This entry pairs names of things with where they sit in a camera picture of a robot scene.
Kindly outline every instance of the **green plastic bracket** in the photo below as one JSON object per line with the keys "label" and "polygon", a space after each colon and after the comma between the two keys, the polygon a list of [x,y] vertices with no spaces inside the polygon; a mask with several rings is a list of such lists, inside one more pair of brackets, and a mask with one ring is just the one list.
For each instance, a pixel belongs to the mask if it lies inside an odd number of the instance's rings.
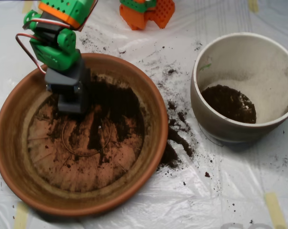
{"label": "green plastic bracket", "polygon": [[73,52],[65,52],[58,47],[45,46],[33,38],[30,40],[30,44],[37,59],[57,71],[68,70],[81,55],[75,48]]}
{"label": "green plastic bracket", "polygon": [[[34,10],[31,10],[25,15],[25,17],[23,19],[23,24],[27,23],[28,21],[32,20],[33,18],[40,18],[40,17],[41,17],[41,14],[37,13]],[[29,29],[33,31],[36,28],[36,26],[37,26],[37,22],[31,22],[29,25]]]}
{"label": "green plastic bracket", "polygon": [[138,3],[133,0],[120,0],[120,3],[137,12],[145,13],[149,8],[156,7],[157,0],[150,0],[145,3]]}
{"label": "green plastic bracket", "polygon": [[41,2],[69,15],[82,24],[88,17],[94,0],[41,0]]}
{"label": "green plastic bracket", "polygon": [[73,53],[76,46],[75,32],[69,29],[63,29],[57,37],[57,43],[63,51]]}

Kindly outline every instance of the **red wire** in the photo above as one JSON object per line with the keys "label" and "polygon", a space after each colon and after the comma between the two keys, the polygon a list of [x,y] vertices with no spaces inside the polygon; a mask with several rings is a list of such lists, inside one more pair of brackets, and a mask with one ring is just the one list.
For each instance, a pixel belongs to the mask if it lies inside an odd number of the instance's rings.
{"label": "red wire", "polygon": [[62,27],[68,28],[68,29],[71,28],[70,25],[68,25],[68,24],[66,24],[64,22],[54,21],[54,20],[50,20],[50,19],[43,19],[43,18],[33,18],[33,19],[27,21],[23,25],[22,28],[26,30],[31,22],[41,22],[41,23],[46,23],[46,24],[51,24],[51,25],[59,25],[59,26],[62,26]]}
{"label": "red wire", "polygon": [[18,33],[16,35],[16,41],[18,42],[18,44],[21,46],[21,48],[26,52],[26,54],[31,58],[31,60],[36,64],[37,68],[40,70],[40,72],[42,72],[42,74],[45,75],[45,71],[41,68],[41,66],[39,65],[38,61],[35,59],[35,57],[33,57],[33,55],[29,52],[29,50],[24,46],[24,44],[20,41],[19,39],[19,36],[23,36],[23,37],[29,37],[29,38],[33,38],[35,40],[38,40],[40,42],[42,42],[43,40],[33,36],[33,35],[30,35],[30,34],[27,34],[27,33]]}

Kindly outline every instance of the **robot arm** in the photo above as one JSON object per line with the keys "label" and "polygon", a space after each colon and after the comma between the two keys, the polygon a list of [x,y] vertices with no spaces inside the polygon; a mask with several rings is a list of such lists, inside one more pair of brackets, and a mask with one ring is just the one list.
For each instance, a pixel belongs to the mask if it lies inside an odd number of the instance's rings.
{"label": "robot arm", "polygon": [[[34,35],[19,33],[17,42],[45,75],[47,89],[59,95],[58,109],[62,112],[82,114],[86,111],[90,69],[87,69],[78,49],[76,34],[91,14],[97,0],[41,0],[42,14],[31,10],[24,18],[24,29]],[[48,66],[44,71],[36,59],[21,43],[18,36],[30,37],[30,44],[38,60]]]}

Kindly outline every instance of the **table surface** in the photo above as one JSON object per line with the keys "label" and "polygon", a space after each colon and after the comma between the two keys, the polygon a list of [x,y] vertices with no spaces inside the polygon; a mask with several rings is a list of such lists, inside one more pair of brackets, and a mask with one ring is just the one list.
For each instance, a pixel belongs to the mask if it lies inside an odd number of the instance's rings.
{"label": "table surface", "polygon": [[[256,2],[258,11],[253,7]],[[169,141],[182,161],[178,168],[161,168],[115,210],[80,219],[37,215],[21,204],[0,175],[0,229],[271,228],[266,192],[276,193],[288,225],[288,120],[255,144],[223,146],[200,130],[190,104],[195,60],[218,36],[255,32],[288,49],[288,0],[175,0],[167,27],[161,30],[149,22],[145,31],[130,30],[120,17],[119,4],[98,2],[77,33],[77,47],[120,57],[143,70],[165,104],[177,105],[168,114],[182,129],[185,123],[178,113],[186,113],[191,130],[179,134],[194,155],[189,157],[182,145]],[[16,84],[35,68],[14,39],[22,31],[27,8],[37,10],[37,2],[0,1],[0,109]],[[30,48],[28,40],[22,40]]]}

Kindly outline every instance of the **white ceramic pot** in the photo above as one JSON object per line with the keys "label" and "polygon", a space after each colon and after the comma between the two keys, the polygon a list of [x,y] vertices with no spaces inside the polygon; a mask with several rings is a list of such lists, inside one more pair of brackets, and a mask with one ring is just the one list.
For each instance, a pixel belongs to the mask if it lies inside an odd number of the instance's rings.
{"label": "white ceramic pot", "polygon": [[[247,96],[255,124],[228,119],[202,97],[208,87],[225,85]],[[270,38],[233,33],[217,38],[199,54],[191,81],[191,102],[199,124],[227,142],[260,138],[288,118],[288,51]]]}

